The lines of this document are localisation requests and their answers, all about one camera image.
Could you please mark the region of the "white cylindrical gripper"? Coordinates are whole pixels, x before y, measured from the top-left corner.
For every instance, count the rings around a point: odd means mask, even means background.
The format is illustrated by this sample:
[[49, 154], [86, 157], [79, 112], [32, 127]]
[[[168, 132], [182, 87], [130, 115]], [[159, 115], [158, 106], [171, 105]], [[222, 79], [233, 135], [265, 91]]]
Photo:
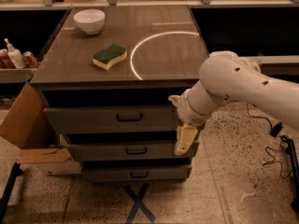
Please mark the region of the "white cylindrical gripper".
[[210, 118], [215, 103], [203, 89], [187, 89], [180, 96], [170, 95], [168, 100], [177, 108], [179, 119], [185, 123], [177, 128], [175, 154], [181, 156], [187, 153], [195, 140], [198, 133], [195, 127]]

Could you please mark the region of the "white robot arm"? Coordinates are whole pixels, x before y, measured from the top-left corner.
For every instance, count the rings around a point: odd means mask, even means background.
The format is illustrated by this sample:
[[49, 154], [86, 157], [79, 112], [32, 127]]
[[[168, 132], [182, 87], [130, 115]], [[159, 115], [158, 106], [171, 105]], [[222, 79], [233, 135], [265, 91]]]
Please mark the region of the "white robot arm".
[[175, 154], [185, 154], [198, 129], [221, 106], [232, 101], [254, 105], [288, 126], [299, 129], [299, 84], [261, 73], [257, 62], [231, 51], [216, 51], [201, 64], [199, 80], [168, 100], [182, 124], [177, 128]]

